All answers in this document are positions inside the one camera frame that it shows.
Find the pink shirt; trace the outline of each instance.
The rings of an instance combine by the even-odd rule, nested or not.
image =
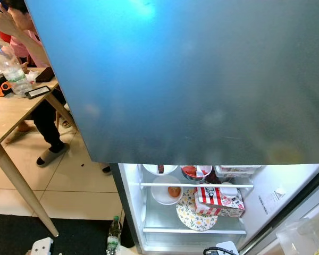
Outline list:
[[[25,30],[25,33],[31,37],[34,41],[36,41],[39,45],[42,46],[41,41],[39,41],[36,37],[36,35],[30,31],[30,30]],[[39,60],[36,58],[31,52],[28,51],[28,49],[25,47],[24,44],[19,42],[15,37],[12,36],[11,38],[11,46],[14,50],[14,53],[17,57],[28,57],[28,55],[31,56],[33,59],[34,63],[36,63],[37,67],[48,67],[48,64],[45,64],[43,61]]]

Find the open refrigerator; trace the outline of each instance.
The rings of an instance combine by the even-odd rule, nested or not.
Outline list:
[[[223,184],[190,181],[182,175],[180,167],[169,174],[181,182],[179,185],[154,184],[157,176],[142,164],[111,164],[111,167],[140,254],[203,254],[205,248],[226,241],[232,241],[241,254],[245,254],[272,230],[272,226],[265,230],[267,226],[272,222],[278,225],[279,217],[282,221],[298,206],[296,200],[306,197],[319,185],[319,164],[262,166],[250,177],[231,180],[245,204],[245,212],[240,218],[218,216],[209,230],[195,231],[178,218],[175,204],[158,203],[151,194],[151,187],[220,188]]]

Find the label sticker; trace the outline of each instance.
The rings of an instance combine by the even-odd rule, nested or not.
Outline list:
[[[283,188],[277,188],[274,192],[269,193],[267,195],[259,195],[260,203],[267,215],[277,208],[278,203],[284,197],[285,194],[286,192]]]

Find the foot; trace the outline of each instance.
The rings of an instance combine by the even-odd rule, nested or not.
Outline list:
[[[6,138],[5,143],[9,144],[12,142],[15,142],[19,139],[21,139],[24,135],[28,134],[32,130],[34,130],[35,127],[29,126],[25,121],[21,122],[19,126],[14,129]]]
[[[111,169],[110,169],[109,166],[104,167],[104,168],[102,169],[102,171],[103,171],[103,173],[106,174],[106,175],[110,175],[110,174],[111,174]]]
[[[59,121],[60,121],[60,123],[62,123],[62,126],[65,129],[68,129],[68,128],[70,128],[72,126],[67,120],[64,119],[63,116],[60,117]]]
[[[69,145],[67,143],[58,144],[56,147],[52,146],[45,150],[43,154],[37,159],[37,165],[39,167],[45,167],[51,163],[54,159],[64,154],[68,149]]]

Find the floral plate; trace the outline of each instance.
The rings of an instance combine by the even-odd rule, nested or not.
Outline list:
[[[206,231],[212,228],[217,221],[216,215],[197,214],[195,212],[193,189],[185,190],[181,200],[176,204],[176,212],[183,224],[196,231]]]

